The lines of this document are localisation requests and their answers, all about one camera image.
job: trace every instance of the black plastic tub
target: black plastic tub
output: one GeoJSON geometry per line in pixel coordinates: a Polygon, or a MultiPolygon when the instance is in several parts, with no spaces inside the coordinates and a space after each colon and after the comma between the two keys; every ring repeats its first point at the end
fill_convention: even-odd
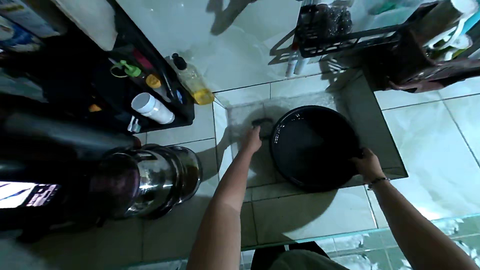
{"type": "Polygon", "coordinates": [[[321,106],[287,112],[270,138],[275,168],[309,192],[338,189],[357,174],[352,157],[361,157],[360,143],[348,120],[321,106]]]}

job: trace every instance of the yellow bottle cap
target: yellow bottle cap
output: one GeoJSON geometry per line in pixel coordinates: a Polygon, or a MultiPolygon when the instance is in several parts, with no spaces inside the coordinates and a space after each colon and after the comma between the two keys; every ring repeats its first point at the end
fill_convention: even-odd
{"type": "Polygon", "coordinates": [[[160,80],[153,74],[148,75],[147,78],[145,79],[145,82],[151,88],[159,88],[160,86],[162,86],[162,83],[160,82],[160,80]]]}

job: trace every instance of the wristband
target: wristband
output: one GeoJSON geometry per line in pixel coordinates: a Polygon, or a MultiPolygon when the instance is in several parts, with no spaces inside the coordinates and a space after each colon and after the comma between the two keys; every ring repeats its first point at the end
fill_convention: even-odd
{"type": "Polygon", "coordinates": [[[380,181],[387,180],[390,181],[390,178],[387,177],[380,177],[380,178],[375,178],[370,184],[368,184],[368,189],[372,190],[372,186],[380,181]]]}

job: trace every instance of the plastic bottle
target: plastic bottle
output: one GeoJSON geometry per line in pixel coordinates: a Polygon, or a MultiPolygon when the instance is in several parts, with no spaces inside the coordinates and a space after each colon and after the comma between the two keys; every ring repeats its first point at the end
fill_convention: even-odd
{"type": "Polygon", "coordinates": [[[185,60],[178,54],[172,55],[173,63],[177,67],[179,79],[183,86],[192,95],[193,99],[198,105],[210,104],[214,101],[215,96],[212,91],[207,88],[202,80],[202,77],[198,74],[197,69],[190,64],[187,64],[185,60]]]}
{"type": "Polygon", "coordinates": [[[166,102],[172,102],[168,97],[167,97],[167,91],[165,90],[165,87],[162,86],[162,83],[160,82],[160,79],[157,78],[157,76],[150,74],[147,76],[145,79],[145,82],[147,83],[148,86],[150,86],[155,92],[157,92],[166,102]]]}

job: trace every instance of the white plastic jar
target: white plastic jar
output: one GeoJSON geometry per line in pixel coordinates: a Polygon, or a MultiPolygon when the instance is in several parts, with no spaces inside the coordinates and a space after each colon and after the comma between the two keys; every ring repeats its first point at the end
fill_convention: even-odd
{"type": "Polygon", "coordinates": [[[134,97],[132,108],[160,124],[170,124],[175,120],[175,115],[149,93],[141,93],[134,97]]]}

